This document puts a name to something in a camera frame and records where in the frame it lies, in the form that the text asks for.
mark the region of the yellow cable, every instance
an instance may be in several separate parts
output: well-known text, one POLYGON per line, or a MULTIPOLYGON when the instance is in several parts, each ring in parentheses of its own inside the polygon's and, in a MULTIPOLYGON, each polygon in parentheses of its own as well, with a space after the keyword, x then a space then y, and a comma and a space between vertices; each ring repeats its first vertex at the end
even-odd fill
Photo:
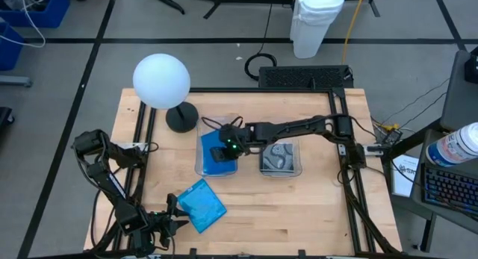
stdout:
POLYGON ((347 36, 345 37, 344 52, 343 52, 343 54, 342 54, 342 65, 344 65, 344 63, 345 63, 345 57, 347 56, 347 43, 349 42, 349 38, 350 38, 350 34, 352 33, 353 25, 354 25, 355 22, 356 22, 356 17, 357 17, 357 15, 359 14, 361 1, 363 1, 363 0, 358 0, 358 4, 357 4, 357 7, 356 7, 356 11, 355 11, 355 13, 353 14, 352 22, 350 23, 349 30, 348 30, 348 32, 347 32, 347 36))

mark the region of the gray floor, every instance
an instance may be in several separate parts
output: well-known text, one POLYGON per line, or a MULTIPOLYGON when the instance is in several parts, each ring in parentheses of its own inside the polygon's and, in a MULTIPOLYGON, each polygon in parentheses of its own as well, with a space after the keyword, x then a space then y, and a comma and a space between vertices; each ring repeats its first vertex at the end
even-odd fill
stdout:
MULTIPOLYGON (((105 32, 106 38, 224 38, 262 37, 267 4, 222 4, 208 20, 202 16, 212 3, 175 0, 187 14, 155 0, 117 0, 105 32)), ((444 0, 464 39, 478 39, 476 0, 444 0)), ((42 29, 48 38, 95 38, 109 0, 72 1, 62 26, 42 29)), ((347 2, 331 25, 328 38, 344 38, 356 2, 347 2)), ((452 39, 436 0, 376 0, 381 17, 363 4, 352 38, 452 39)), ((268 37, 288 37, 291 10, 273 7, 268 37)), ((36 37, 31 28, 19 28, 26 37, 36 37)), ((30 89, 0 87, 0 105, 12 107, 16 123, 0 143, 0 250, 3 258, 16 257, 46 174, 62 135, 92 44, 49 43, 44 49, 24 48, 15 70, 5 75, 27 75, 30 89)), ((243 73, 245 60, 259 44, 102 44, 72 129, 72 138, 82 131, 101 128, 111 132, 121 89, 131 87, 135 65, 152 53, 168 53, 183 60, 194 87, 255 87, 243 73)), ((383 120, 430 88, 449 77, 455 44, 380 45, 352 44, 347 63, 353 68, 355 85, 364 88, 374 118, 383 120)), ((341 62, 342 45, 324 44, 316 57, 298 60, 287 43, 266 44, 279 65, 334 65, 341 62)), ((259 61, 253 66, 268 65, 259 61)), ((391 122, 404 123, 446 90, 443 86, 391 122)), ((418 130, 441 114, 443 100, 407 125, 418 130)), ((81 177, 72 153, 66 150, 57 180, 40 223, 30 256, 80 252, 90 220, 94 190, 81 177)), ((438 219, 432 251, 412 248, 420 242, 424 220, 394 209, 403 250, 413 255, 442 258, 473 258, 478 236, 438 219)))

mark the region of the lamp shade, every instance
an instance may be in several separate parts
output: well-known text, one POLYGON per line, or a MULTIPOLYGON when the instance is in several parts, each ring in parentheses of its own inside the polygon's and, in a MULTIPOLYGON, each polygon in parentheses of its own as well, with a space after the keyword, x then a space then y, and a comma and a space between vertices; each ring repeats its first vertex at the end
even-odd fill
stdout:
POLYGON ((190 89, 186 66, 168 54, 152 54, 136 66, 133 87, 141 101, 157 109, 181 104, 190 89))

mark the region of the white paper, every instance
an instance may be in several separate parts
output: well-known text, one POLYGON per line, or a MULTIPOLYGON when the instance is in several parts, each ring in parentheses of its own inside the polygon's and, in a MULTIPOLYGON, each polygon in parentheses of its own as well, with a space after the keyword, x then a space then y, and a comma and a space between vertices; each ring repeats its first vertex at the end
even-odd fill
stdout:
MULTIPOLYGON (((410 178, 415 180, 415 173, 417 173, 418 158, 409 157, 408 155, 400 155, 394 159, 395 165, 398 166, 400 171, 410 178)), ((392 164, 392 194, 397 196, 410 197, 413 183, 403 177, 398 169, 392 164)))

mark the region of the black lamp base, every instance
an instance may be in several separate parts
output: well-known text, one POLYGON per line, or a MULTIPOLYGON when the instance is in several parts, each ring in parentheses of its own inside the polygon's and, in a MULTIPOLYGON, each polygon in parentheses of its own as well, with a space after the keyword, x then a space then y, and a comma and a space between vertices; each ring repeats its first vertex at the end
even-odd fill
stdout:
POLYGON ((170 108, 166 112, 166 123, 172 131, 184 133, 196 127, 199 114, 196 107, 189 102, 170 108))

